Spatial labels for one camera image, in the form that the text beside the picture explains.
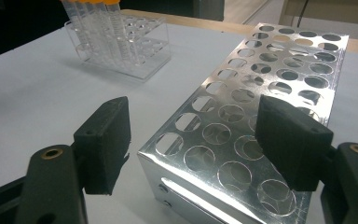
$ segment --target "clear plastic test tube rack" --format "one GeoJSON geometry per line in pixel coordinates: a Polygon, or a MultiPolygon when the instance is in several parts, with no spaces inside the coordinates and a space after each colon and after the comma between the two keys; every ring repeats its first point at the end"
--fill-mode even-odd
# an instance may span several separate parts
{"type": "Polygon", "coordinates": [[[119,0],[62,0],[79,58],[148,80],[170,58],[165,20],[125,16],[119,0]]]}

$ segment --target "white table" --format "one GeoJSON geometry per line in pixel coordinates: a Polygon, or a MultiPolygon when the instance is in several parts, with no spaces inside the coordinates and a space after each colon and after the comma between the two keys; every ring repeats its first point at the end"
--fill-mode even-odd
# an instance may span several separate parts
{"type": "MultiPolygon", "coordinates": [[[[89,223],[186,223],[154,200],[136,152],[243,36],[168,27],[172,59],[146,83],[81,64],[64,29],[0,55],[0,186],[24,176],[37,150],[71,145],[73,133],[103,102],[127,95],[131,157],[111,197],[86,196],[89,223]]],[[[358,142],[358,53],[346,54],[329,128],[335,147],[358,142]]],[[[319,193],[308,223],[323,222],[319,193]]]]}

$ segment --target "orange cap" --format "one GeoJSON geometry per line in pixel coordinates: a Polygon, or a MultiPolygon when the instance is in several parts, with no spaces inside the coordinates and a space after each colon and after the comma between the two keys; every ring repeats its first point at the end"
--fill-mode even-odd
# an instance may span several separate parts
{"type": "Polygon", "coordinates": [[[106,5],[118,4],[120,0],[103,0],[106,5]]]}

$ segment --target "wooden edge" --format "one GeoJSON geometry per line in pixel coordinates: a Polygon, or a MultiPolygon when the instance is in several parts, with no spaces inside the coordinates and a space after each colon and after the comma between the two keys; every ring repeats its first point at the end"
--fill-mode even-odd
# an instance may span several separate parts
{"type": "MultiPolygon", "coordinates": [[[[125,15],[132,15],[137,17],[147,17],[147,18],[164,17],[167,20],[167,23],[170,24],[184,25],[184,26],[209,29],[209,30],[215,30],[221,32],[229,32],[229,33],[240,34],[240,35],[248,35],[254,29],[254,26],[250,26],[250,25],[242,25],[242,24],[229,23],[223,21],[208,21],[208,20],[197,19],[197,18],[173,16],[173,15],[137,11],[131,9],[123,9],[121,12],[125,15]]],[[[350,39],[348,41],[347,50],[350,52],[358,53],[358,39],[350,39]]]]}

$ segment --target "metal surface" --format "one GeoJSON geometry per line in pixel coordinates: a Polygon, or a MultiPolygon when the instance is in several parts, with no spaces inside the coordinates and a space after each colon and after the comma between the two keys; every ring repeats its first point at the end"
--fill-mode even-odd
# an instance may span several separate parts
{"type": "Polygon", "coordinates": [[[289,190],[255,141],[258,102],[277,97],[327,125],[348,38],[257,25],[139,151],[156,198],[194,223],[305,223],[310,193],[289,190]]]}

